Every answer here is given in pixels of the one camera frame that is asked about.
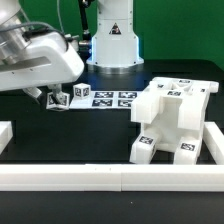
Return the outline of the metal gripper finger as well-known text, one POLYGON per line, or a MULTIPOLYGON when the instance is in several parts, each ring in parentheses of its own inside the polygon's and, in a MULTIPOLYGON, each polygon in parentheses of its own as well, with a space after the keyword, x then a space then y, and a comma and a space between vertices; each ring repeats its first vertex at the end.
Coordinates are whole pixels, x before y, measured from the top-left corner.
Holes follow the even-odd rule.
POLYGON ((53 99, 57 104, 61 104, 64 100, 64 94, 62 92, 61 84, 53 84, 49 86, 49 89, 53 93, 53 99))
POLYGON ((23 91, 30 97, 32 97, 33 99, 37 100, 41 94, 42 91, 37 88, 37 87, 29 87, 29 88, 24 88, 23 91))

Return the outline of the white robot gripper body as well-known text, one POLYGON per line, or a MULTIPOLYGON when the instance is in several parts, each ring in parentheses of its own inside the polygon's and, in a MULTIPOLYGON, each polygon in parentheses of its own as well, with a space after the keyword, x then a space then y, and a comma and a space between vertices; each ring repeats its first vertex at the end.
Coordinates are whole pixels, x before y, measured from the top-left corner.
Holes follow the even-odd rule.
POLYGON ((84 63, 57 32, 25 40, 23 32, 0 31, 0 91, 76 81, 84 63))

